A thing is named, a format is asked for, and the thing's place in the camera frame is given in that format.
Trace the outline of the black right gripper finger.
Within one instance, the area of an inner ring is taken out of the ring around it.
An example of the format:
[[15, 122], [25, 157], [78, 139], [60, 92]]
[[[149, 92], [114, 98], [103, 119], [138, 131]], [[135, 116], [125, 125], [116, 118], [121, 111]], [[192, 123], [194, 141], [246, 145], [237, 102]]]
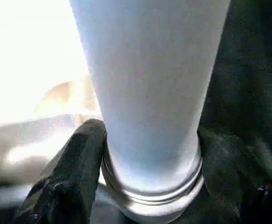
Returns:
[[89, 119], [42, 171], [14, 224], [88, 224], [105, 150], [106, 128]]

